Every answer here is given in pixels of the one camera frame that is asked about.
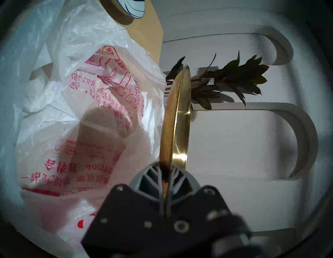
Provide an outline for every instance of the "white plastic bag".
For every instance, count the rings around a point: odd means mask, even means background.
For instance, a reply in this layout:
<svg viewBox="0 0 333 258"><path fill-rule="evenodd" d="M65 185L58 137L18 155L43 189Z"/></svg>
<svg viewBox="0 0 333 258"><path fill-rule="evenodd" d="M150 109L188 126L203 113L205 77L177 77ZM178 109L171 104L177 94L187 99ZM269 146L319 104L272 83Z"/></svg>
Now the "white plastic bag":
<svg viewBox="0 0 333 258"><path fill-rule="evenodd" d="M4 218L55 256L86 257L110 188L158 157L165 76L97 0L40 3L0 68Z"/></svg>

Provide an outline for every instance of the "dark green leaves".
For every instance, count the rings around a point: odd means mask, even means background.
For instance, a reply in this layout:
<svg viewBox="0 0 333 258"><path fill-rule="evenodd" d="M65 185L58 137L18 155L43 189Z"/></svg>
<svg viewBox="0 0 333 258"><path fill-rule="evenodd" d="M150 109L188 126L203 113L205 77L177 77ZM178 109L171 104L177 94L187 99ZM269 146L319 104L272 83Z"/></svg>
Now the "dark green leaves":
<svg viewBox="0 0 333 258"><path fill-rule="evenodd" d="M170 73L167 75L166 80L172 80L175 79L177 74L182 70L182 62L185 59L185 57L182 57L178 60L178 62L172 67Z"/></svg>
<svg viewBox="0 0 333 258"><path fill-rule="evenodd" d="M185 57L178 60L176 65L171 69L170 73L166 77L167 85L172 84L172 80L176 78L177 74L183 69L182 62ZM245 103L244 93L247 94L261 94L261 90L257 86L258 84L263 84L267 82L266 78L262 76L269 66L261 65L262 58L257 58L254 55L249 60L246 61L244 65L239 66L240 56L238 51L238 56L236 60L232 60L227 63L222 69L216 71L208 71L209 67L212 65L213 61L210 63L206 71L201 76L195 76L191 79L191 97L196 100L204 109L211 110L211 104L209 99L219 99L223 94L221 94L222 88L224 90L230 87L240 100ZM209 78L214 78L214 85L207 85Z"/></svg>
<svg viewBox="0 0 333 258"><path fill-rule="evenodd" d="M244 103L244 106L246 106L245 97L244 97L243 93L240 92L240 90L237 88L237 86L236 85L230 85L230 88L232 88L232 90L237 94L239 99Z"/></svg>
<svg viewBox="0 0 333 258"><path fill-rule="evenodd" d="M236 60L230 61L225 67L222 69L218 69L216 71L209 71L205 72L202 77L203 78L214 78L214 79L221 79L224 78L226 74L228 74L230 71L235 69L237 66L239 66L240 56L238 51L238 56Z"/></svg>
<svg viewBox="0 0 333 258"><path fill-rule="evenodd" d="M257 78L251 80L251 82L253 82L255 84L263 84L263 83L267 82L267 80L266 80L265 77L263 77L262 75L260 75Z"/></svg>

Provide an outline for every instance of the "gold plate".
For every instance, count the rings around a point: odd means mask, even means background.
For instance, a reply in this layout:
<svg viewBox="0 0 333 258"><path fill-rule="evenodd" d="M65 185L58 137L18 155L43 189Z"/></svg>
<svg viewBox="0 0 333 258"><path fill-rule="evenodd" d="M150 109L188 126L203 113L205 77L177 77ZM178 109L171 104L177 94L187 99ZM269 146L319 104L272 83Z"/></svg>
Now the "gold plate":
<svg viewBox="0 0 333 258"><path fill-rule="evenodd" d="M191 76L189 67L176 76L166 104L160 162L185 168L191 113Z"/></svg>

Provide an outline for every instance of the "white wall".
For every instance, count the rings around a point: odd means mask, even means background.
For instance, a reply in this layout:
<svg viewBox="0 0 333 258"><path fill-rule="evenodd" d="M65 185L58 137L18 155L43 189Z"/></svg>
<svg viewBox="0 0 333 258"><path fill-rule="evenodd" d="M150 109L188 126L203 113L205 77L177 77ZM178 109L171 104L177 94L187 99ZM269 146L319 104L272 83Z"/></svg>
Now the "white wall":
<svg viewBox="0 0 333 258"><path fill-rule="evenodd" d="M290 19L305 20L309 0L152 0L157 16L161 18L188 12L219 8L251 8L281 12Z"/></svg>

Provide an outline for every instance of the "screw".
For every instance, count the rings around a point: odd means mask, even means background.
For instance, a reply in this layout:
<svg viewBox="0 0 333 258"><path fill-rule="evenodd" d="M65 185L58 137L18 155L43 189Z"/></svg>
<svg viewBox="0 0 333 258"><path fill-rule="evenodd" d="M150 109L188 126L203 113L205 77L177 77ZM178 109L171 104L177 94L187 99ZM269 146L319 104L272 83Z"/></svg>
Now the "screw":
<svg viewBox="0 0 333 258"><path fill-rule="evenodd" d="M226 209L223 209L223 210L220 210L220 211L212 210L210 213L207 214L206 219L207 220L217 219L219 217L226 216L229 213L230 212Z"/></svg>
<svg viewBox="0 0 333 258"><path fill-rule="evenodd" d="M151 221L145 221L145 222L144 222L144 227L145 227L145 228L152 228L152 227L153 227L153 224L152 224Z"/></svg>
<svg viewBox="0 0 333 258"><path fill-rule="evenodd" d="M101 218L100 222L103 223L103 224L106 224L108 222L108 219L107 218Z"/></svg>
<svg viewBox="0 0 333 258"><path fill-rule="evenodd" d="M204 192L205 194L208 194L208 195L215 195L215 191L214 191L213 189L210 189L210 188L205 188L205 189L203 190L203 192Z"/></svg>
<svg viewBox="0 0 333 258"><path fill-rule="evenodd" d="M207 220L213 220L218 217L218 212L216 210L212 210L208 215L206 216Z"/></svg>
<svg viewBox="0 0 333 258"><path fill-rule="evenodd" d="M186 222L185 220L177 220L174 223L173 228L178 233L186 233L189 230L189 223Z"/></svg>

